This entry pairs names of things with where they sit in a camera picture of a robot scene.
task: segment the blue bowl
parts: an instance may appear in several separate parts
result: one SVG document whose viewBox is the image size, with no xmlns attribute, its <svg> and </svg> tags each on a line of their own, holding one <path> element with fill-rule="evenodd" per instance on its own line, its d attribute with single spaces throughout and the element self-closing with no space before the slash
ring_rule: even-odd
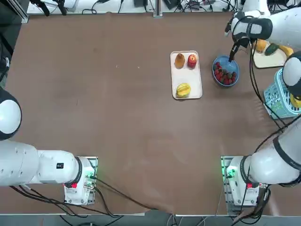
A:
<svg viewBox="0 0 301 226">
<path fill-rule="evenodd" d="M 227 70 L 228 72 L 232 73 L 232 72 L 236 72 L 236 78 L 235 78 L 235 81 L 231 84 L 231 85 L 224 85 L 222 83 L 220 83 L 220 81 L 218 81 L 214 75 L 214 70 L 213 70 L 213 65 L 216 63 L 216 62 L 220 62 L 221 64 L 221 67 L 225 70 Z M 238 64 L 235 62 L 235 60 L 232 60 L 231 63 L 229 62 L 229 56 L 226 56 L 226 55 L 220 55 L 218 56 L 213 64 L 212 64 L 212 73 L 213 73 L 213 77 L 214 77 L 214 80 L 217 82 L 217 84 L 221 85 L 221 86 L 224 86 L 224 87 L 231 87 L 231 86 L 234 86 L 235 83 L 238 81 L 239 79 L 239 66 Z"/>
</svg>

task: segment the white tray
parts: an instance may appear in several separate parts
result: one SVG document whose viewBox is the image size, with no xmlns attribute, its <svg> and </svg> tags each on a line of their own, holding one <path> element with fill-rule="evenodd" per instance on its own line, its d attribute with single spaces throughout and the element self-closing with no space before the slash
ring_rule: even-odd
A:
<svg viewBox="0 0 301 226">
<path fill-rule="evenodd" d="M 176 56 L 182 53 L 185 57 L 185 64 L 183 68 L 177 69 L 174 65 Z M 187 59 L 190 54 L 195 54 L 198 58 L 197 65 L 194 69 L 190 69 L 187 66 Z M 173 97 L 177 100 L 180 99 L 199 99 L 201 98 L 202 92 L 202 82 L 201 82 L 201 71 L 199 68 L 199 57 L 196 51 L 174 51 L 170 54 L 170 67 L 171 67 L 171 83 Z M 179 98 L 177 97 L 177 87 L 181 83 L 188 83 L 190 85 L 191 91 L 188 97 Z"/>
<path fill-rule="evenodd" d="M 255 50 L 254 64 L 257 68 L 262 69 L 262 68 L 270 68 L 270 67 L 282 67 L 284 65 L 286 61 L 286 55 L 281 49 L 277 49 L 275 53 L 271 54 L 270 56 L 264 55 L 264 52 L 269 45 L 270 43 L 267 42 L 267 45 L 262 53 L 258 53 Z"/>
</svg>

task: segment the black cable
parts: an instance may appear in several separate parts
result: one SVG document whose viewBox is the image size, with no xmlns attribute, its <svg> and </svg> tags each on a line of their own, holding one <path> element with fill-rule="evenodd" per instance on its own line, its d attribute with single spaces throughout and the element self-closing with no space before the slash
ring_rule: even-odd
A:
<svg viewBox="0 0 301 226">
<path fill-rule="evenodd" d="M 61 215 L 60 215 L 60 218 L 65 221 L 67 224 L 69 224 L 70 226 L 73 226 L 73 224 L 69 223 L 67 220 L 65 220 Z"/>
<path fill-rule="evenodd" d="M 242 218 L 240 218 L 239 220 L 237 220 L 236 222 L 234 222 L 231 226 L 234 226 L 235 224 L 237 224 L 237 222 L 241 221 L 243 222 L 244 224 L 247 224 L 247 225 L 253 225 L 253 224 L 256 224 L 261 216 L 262 216 L 262 213 L 263 213 L 263 210 L 265 208 L 265 206 L 267 205 L 267 203 L 269 202 L 269 198 L 271 196 L 271 190 L 269 189 L 269 185 L 266 187 L 263 195 L 262 195 L 262 198 L 263 198 L 263 204 L 261 206 L 261 208 L 256 212 L 256 209 L 248 214 L 248 215 L 245 215 L 243 216 Z M 245 221 L 242 221 L 243 219 L 246 219 L 246 218 L 254 218 L 256 219 L 254 222 L 245 222 Z"/>
<path fill-rule="evenodd" d="M 231 2 L 229 0 L 227 1 L 224 1 L 224 0 L 219 0 L 219 1 L 222 1 L 224 3 L 227 3 L 228 5 L 230 5 L 232 7 L 232 10 L 231 11 L 235 11 L 235 7 L 231 4 Z"/>
<path fill-rule="evenodd" d="M 184 9 L 182 11 L 183 13 L 185 12 L 185 10 L 186 10 L 187 7 L 189 7 L 190 11 L 192 12 L 191 5 L 189 3 L 186 3 L 185 6 L 184 6 Z"/>
<path fill-rule="evenodd" d="M 97 11 L 96 11 L 95 9 L 93 9 L 94 6 L 95 6 L 97 3 L 100 3 L 100 2 L 99 2 L 99 1 L 96 1 L 96 2 L 93 4 L 92 8 L 85 8 L 85 9 L 83 9 L 82 12 L 81 12 L 81 14 L 84 14 L 85 11 L 91 11 L 92 14 L 97 14 Z"/>
<path fill-rule="evenodd" d="M 48 200 L 45 200 L 43 198 L 37 198 L 37 197 L 34 197 L 34 196 L 31 196 L 31 195 L 28 195 L 20 190 L 18 190 L 17 188 L 15 188 L 14 186 L 10 186 L 12 189 L 14 189 L 16 192 L 18 192 L 19 194 L 27 197 L 27 198 L 30 198 L 30 199 L 34 199 L 34 200 L 37 200 L 37 201 L 41 201 L 41 202 L 45 202 L 45 203 L 51 203 L 53 204 L 53 202 L 55 204 L 59 204 L 59 205 L 68 205 L 68 206 L 76 206 L 78 208 L 82 208 L 82 209 L 85 209 L 85 210 L 90 210 L 90 211 L 93 211 L 93 212 L 96 212 L 96 213 L 101 213 L 101 214 L 104 214 L 104 215 L 108 215 L 107 213 L 105 212 L 102 212 L 102 211 L 99 211 L 99 210 L 95 210 L 95 209 L 92 209 L 92 208 L 88 208 L 88 207 L 85 207 L 85 206 L 80 206 L 80 205 L 75 205 L 75 204 L 72 204 L 72 203 L 67 203 L 67 202 L 60 202 L 58 200 L 55 200 L 55 199 L 50 199 L 51 201 L 53 202 L 50 202 Z"/>
<path fill-rule="evenodd" d="M 294 118 L 292 121 L 290 121 L 289 123 L 287 123 L 286 125 L 284 125 L 282 128 L 279 128 L 278 130 L 276 130 L 275 132 L 271 133 L 270 135 L 268 135 L 258 146 L 257 148 L 255 149 L 255 152 L 258 152 L 258 150 L 261 148 L 261 146 L 267 141 L 269 140 L 272 136 L 278 134 L 280 131 L 282 131 L 282 129 L 284 128 L 287 128 L 288 126 L 292 125 L 295 121 L 297 121 L 299 118 L 301 118 L 301 114 L 299 114 L 296 118 Z M 249 173 L 250 173 L 250 166 L 249 166 L 249 169 L 248 169 L 248 174 L 247 174 L 247 178 L 249 177 Z M 242 207 L 244 205 L 244 201 L 245 201 L 245 196 L 246 196 L 246 189 L 245 189 L 245 193 L 244 193 L 244 198 L 243 198 L 243 201 L 241 203 L 241 211 L 242 211 Z M 244 217 L 242 217 L 241 219 L 237 220 L 236 222 L 234 222 L 231 226 L 234 226 L 237 222 L 239 222 L 240 220 L 242 219 L 245 219 L 245 218 L 249 218 L 249 217 L 252 217 L 253 215 L 252 214 L 249 214 L 249 215 L 246 215 Z"/>
<path fill-rule="evenodd" d="M 155 12 L 155 8 L 154 8 L 154 6 L 152 5 L 151 0 L 150 0 L 150 5 L 151 5 L 151 7 L 152 7 L 152 10 Z"/>
<path fill-rule="evenodd" d="M 211 5 L 211 2 L 210 2 L 210 0 L 207 0 L 208 1 L 208 3 L 209 3 L 209 8 L 211 9 L 211 11 L 213 12 L 213 8 L 212 8 L 212 5 Z"/>
<path fill-rule="evenodd" d="M 64 213 L 66 213 L 66 214 L 69 215 L 69 216 L 72 216 L 72 217 L 79 217 L 79 218 L 86 218 L 86 217 L 88 217 L 88 215 L 87 215 L 87 216 L 80 216 L 80 215 L 76 214 L 69 206 L 63 205 L 64 207 L 68 208 L 68 209 L 71 211 L 72 214 L 70 214 L 68 211 L 64 210 L 64 208 L 60 207 L 58 204 L 55 204 L 55 203 L 53 202 L 52 199 L 49 199 L 49 198 L 47 198 L 47 197 L 41 195 L 40 193 L 38 193 L 38 192 L 37 192 L 36 190 L 34 190 L 34 189 L 32 189 L 32 191 L 35 192 L 35 193 L 38 194 L 38 195 L 35 195 L 35 194 L 32 194 L 32 193 L 26 191 L 22 186 L 19 186 L 19 188 L 20 188 L 24 193 L 26 193 L 26 194 L 28 194 L 28 195 L 31 195 L 31 196 L 33 196 L 33 197 L 43 198 L 43 199 L 45 199 L 45 200 L 48 200 L 51 204 L 54 204 L 55 206 L 57 206 L 58 208 L 60 208 Z"/>
<path fill-rule="evenodd" d="M 175 8 L 174 12 L 176 12 L 178 9 L 183 11 L 183 6 L 182 6 L 182 2 L 183 2 L 183 1 L 184 1 L 184 0 L 182 0 L 182 1 L 177 5 L 177 7 Z"/>
<path fill-rule="evenodd" d="M 233 28 L 233 31 L 232 31 L 232 39 L 235 40 L 234 38 L 234 31 L 237 27 L 237 25 L 245 18 L 252 18 L 253 16 L 244 16 L 242 18 L 240 18 L 237 23 L 235 24 L 234 28 Z M 285 125 L 285 122 L 265 103 L 265 101 L 263 101 L 263 99 L 261 98 L 260 96 L 260 93 L 259 93 L 259 90 L 258 90 L 258 87 L 257 87 L 257 83 L 256 83 L 256 87 L 257 87 L 257 90 L 254 86 L 254 83 L 253 83 L 253 79 L 252 79 L 252 75 L 253 75 L 253 78 L 255 78 L 255 74 L 254 74 L 254 71 L 253 71 L 253 58 L 254 58 L 254 54 L 255 54 L 255 50 L 252 54 L 250 54 L 250 62 L 249 62 L 249 71 L 250 71 L 250 79 L 251 79 L 251 84 L 252 84 L 252 87 L 257 95 L 257 97 L 259 98 L 259 100 L 282 122 L 283 125 Z"/>
<path fill-rule="evenodd" d="M 253 60 L 254 60 L 254 54 L 255 54 L 256 45 L 257 45 L 257 40 L 255 42 L 254 51 L 250 55 L 250 62 L 249 62 L 250 80 L 251 80 L 252 87 L 254 89 L 255 94 L 257 95 L 257 97 L 261 101 L 261 103 L 264 104 L 282 122 L 283 125 L 285 125 L 285 122 L 266 104 L 265 101 L 263 101 L 263 99 L 262 99 L 262 97 L 261 97 L 261 95 L 259 93 L 259 89 L 258 89 L 258 86 L 257 86 L 257 82 L 256 82 L 256 79 L 255 79 L 255 74 L 254 74 L 254 70 L 253 70 Z M 271 119 L 275 122 L 275 124 L 280 129 L 281 127 L 278 125 L 278 123 L 276 122 L 276 120 L 273 119 L 272 117 L 271 117 Z"/>
<path fill-rule="evenodd" d="M 205 12 L 207 12 L 207 10 L 204 7 L 202 7 L 202 6 L 199 6 L 199 7 L 202 8 Z"/>
<path fill-rule="evenodd" d="M 123 1 L 124 1 L 124 0 L 121 0 L 121 1 L 120 1 L 120 7 L 119 7 L 119 10 L 118 10 L 118 13 L 120 13 L 121 6 L 122 6 Z"/>
<path fill-rule="evenodd" d="M 117 218 L 116 220 L 113 220 L 112 222 L 110 222 L 110 223 L 108 223 L 108 224 L 106 224 L 106 225 L 104 225 L 104 226 L 109 226 L 109 225 L 115 223 L 116 221 L 120 220 L 120 219 L 123 218 L 123 217 L 124 217 L 124 216 L 120 216 L 120 217 Z"/>
<path fill-rule="evenodd" d="M 105 210 L 107 211 L 107 213 L 108 213 L 111 217 L 113 217 L 113 218 L 119 218 L 119 215 L 114 215 L 114 214 L 112 214 L 111 211 L 109 210 L 108 205 L 107 205 L 107 203 L 105 202 L 105 199 L 104 199 L 104 196 L 103 196 L 102 192 L 101 192 L 97 187 L 94 187 L 94 189 L 95 189 L 95 190 L 97 191 L 97 193 L 100 195 L 100 197 L 101 197 L 101 199 L 102 199 L 102 201 L 103 201 L 104 208 L 105 208 Z"/>
<path fill-rule="evenodd" d="M 116 188 L 112 187 L 111 185 L 105 183 L 104 181 L 102 181 L 102 180 L 100 180 L 100 179 L 98 179 L 98 178 L 96 178 L 96 177 L 91 176 L 90 178 L 91 178 L 91 179 L 95 179 L 95 180 L 101 182 L 102 184 L 108 186 L 110 189 L 114 190 L 114 191 L 117 192 L 118 194 L 122 195 L 122 196 L 125 197 L 126 199 L 129 199 L 130 201 L 136 203 L 136 204 L 139 205 L 139 206 L 142 206 L 142 207 L 144 207 L 144 208 L 146 208 L 146 209 L 149 209 L 149 210 L 157 210 L 156 208 L 149 207 L 149 206 L 147 206 L 147 205 L 144 205 L 144 204 L 142 204 L 142 203 L 140 203 L 140 202 L 138 202 L 138 201 L 132 199 L 131 197 L 127 196 L 126 194 L 123 194 L 122 192 L 118 191 Z"/>
</svg>

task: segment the yellow fruit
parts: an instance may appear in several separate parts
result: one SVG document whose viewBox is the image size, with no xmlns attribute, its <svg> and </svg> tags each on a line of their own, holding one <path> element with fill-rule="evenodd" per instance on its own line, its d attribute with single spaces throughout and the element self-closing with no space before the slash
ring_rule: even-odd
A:
<svg viewBox="0 0 301 226">
<path fill-rule="evenodd" d="M 257 45 L 256 45 L 256 51 L 259 53 L 262 53 L 264 51 L 264 48 L 266 47 L 267 42 L 265 40 L 258 39 Z"/>
<path fill-rule="evenodd" d="M 292 94 L 290 94 L 290 100 L 294 107 L 301 107 L 301 100 L 295 99 Z"/>
<path fill-rule="evenodd" d="M 289 47 L 286 47 L 286 46 L 279 46 L 279 49 L 281 49 L 287 57 L 289 57 L 291 54 L 293 54 L 293 49 L 292 48 L 289 48 Z"/>
<path fill-rule="evenodd" d="M 181 83 L 177 87 L 177 96 L 178 97 L 187 97 L 190 93 L 190 85 L 188 83 Z"/>
</svg>

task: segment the plastic basket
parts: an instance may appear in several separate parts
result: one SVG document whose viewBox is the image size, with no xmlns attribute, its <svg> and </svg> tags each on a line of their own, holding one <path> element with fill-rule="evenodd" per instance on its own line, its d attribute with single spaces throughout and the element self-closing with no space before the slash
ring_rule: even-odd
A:
<svg viewBox="0 0 301 226">
<path fill-rule="evenodd" d="M 264 91 L 263 95 L 266 104 L 280 118 L 295 117 L 301 113 L 301 108 L 294 107 L 291 104 L 290 93 L 283 82 L 282 69 L 276 72 L 275 82 Z M 269 109 L 267 111 L 273 119 L 277 118 Z"/>
</svg>

